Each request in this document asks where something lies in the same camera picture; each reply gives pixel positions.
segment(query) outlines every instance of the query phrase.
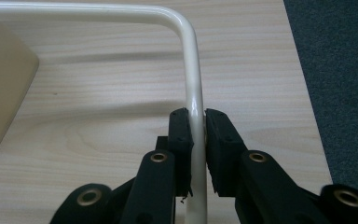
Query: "light wood surface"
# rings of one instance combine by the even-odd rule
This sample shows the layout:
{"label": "light wood surface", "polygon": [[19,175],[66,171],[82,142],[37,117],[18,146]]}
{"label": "light wood surface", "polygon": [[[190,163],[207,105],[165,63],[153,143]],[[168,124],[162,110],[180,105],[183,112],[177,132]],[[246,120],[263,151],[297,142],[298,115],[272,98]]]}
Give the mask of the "light wood surface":
{"label": "light wood surface", "polygon": [[[186,16],[198,36],[204,107],[226,112],[246,146],[271,154],[299,186],[319,193],[331,183],[282,0],[126,3]],[[185,105],[181,45],[154,25],[6,25],[40,66],[0,146],[0,223],[49,223],[77,187],[114,189],[134,177],[167,134],[169,113]],[[239,223],[233,200],[208,181],[209,223]],[[177,223],[184,211],[178,203]]]}

